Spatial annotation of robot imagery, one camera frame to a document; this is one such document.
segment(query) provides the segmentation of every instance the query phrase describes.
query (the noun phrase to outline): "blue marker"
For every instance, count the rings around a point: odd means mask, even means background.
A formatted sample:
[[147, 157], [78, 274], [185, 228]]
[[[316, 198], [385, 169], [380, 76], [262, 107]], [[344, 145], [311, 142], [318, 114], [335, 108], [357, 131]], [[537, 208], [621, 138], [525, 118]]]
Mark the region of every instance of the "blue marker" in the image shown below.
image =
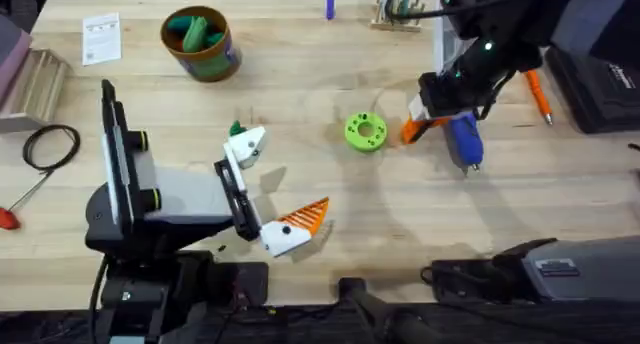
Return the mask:
[[327, 0], [327, 20], [336, 16], [336, 0]]
[[456, 151], [462, 164], [473, 170], [480, 170], [484, 148], [476, 118], [472, 113], [467, 112], [451, 119], [447, 125], [453, 135]]

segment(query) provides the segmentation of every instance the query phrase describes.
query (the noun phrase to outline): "blue object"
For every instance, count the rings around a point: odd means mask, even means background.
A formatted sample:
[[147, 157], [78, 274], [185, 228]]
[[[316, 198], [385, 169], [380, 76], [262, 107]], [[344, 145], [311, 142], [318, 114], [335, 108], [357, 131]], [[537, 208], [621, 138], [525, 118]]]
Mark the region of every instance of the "blue object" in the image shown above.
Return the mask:
[[179, 16], [169, 20], [169, 24], [167, 25], [167, 29], [170, 31], [184, 36], [189, 31], [189, 27], [191, 26], [192, 16]]
[[336, 0], [327, 0], [327, 20], [336, 16]]
[[400, 4], [402, 7], [402, 14], [409, 14], [409, 0], [402, 0]]
[[461, 114], [455, 119], [451, 119], [446, 125], [449, 125], [462, 164], [474, 167], [474, 169], [479, 168], [484, 148], [473, 114], [470, 112]]

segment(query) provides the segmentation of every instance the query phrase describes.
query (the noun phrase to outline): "green object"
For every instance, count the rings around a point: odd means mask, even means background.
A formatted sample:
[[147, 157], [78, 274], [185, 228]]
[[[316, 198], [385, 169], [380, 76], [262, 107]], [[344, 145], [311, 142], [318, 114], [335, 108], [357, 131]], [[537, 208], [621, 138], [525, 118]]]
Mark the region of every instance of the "green object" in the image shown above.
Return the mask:
[[375, 151], [387, 139], [387, 124], [375, 113], [356, 113], [347, 119], [344, 137], [357, 150]]
[[180, 36], [183, 36], [189, 31], [192, 18], [192, 16], [175, 17], [169, 21], [169, 24], [167, 24], [167, 29], [176, 34], [179, 34]]
[[229, 136], [238, 135], [247, 131], [247, 128], [240, 125], [239, 121], [234, 121], [229, 128]]
[[400, 6], [402, 7], [402, 14], [408, 14], [409, 13], [409, 0], [402, 0], [400, 3]]
[[197, 53], [204, 46], [204, 38], [207, 35], [207, 19], [192, 17], [191, 25], [182, 40], [182, 50], [185, 53]]
[[189, 62], [190, 70], [193, 70], [194, 75], [198, 77], [218, 75], [229, 69], [234, 64], [234, 61], [238, 60], [235, 52], [230, 51], [229, 53], [229, 55], [226, 55], [223, 50], [213, 58]]
[[222, 40], [223, 36], [224, 36], [224, 33], [220, 33], [220, 32], [207, 35], [204, 46], [206, 48], [211, 48], [212, 46], [216, 45], [220, 40]]

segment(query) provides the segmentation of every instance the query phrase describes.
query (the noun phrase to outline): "orange pen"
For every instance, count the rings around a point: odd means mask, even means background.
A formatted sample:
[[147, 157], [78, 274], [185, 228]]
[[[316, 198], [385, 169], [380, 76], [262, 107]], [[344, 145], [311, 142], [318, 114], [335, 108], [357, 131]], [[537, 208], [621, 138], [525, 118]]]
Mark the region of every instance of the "orange pen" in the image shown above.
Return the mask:
[[407, 120], [402, 127], [402, 142], [405, 144], [415, 143], [424, 134], [427, 129], [435, 128], [449, 121], [450, 118], [438, 118], [431, 120], [413, 121], [411, 118]]
[[545, 98], [542, 89], [540, 88], [540, 80], [538, 79], [538, 74], [535, 70], [529, 70], [524, 73], [527, 77], [527, 81], [529, 82], [529, 87], [531, 87], [531, 93], [536, 98], [536, 102], [538, 103], [538, 109], [540, 109], [540, 114], [544, 117], [544, 120], [549, 125], [553, 125], [553, 117], [551, 115], [551, 107], [549, 106], [549, 102], [547, 98]]

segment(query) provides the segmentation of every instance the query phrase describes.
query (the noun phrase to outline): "green spool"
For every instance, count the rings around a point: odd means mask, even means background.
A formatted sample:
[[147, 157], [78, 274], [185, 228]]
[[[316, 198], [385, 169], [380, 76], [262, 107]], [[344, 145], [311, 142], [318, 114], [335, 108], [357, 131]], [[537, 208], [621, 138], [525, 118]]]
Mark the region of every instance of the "green spool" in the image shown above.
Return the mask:
[[387, 139], [387, 124], [375, 113], [356, 113], [347, 119], [344, 137], [357, 150], [378, 150]]

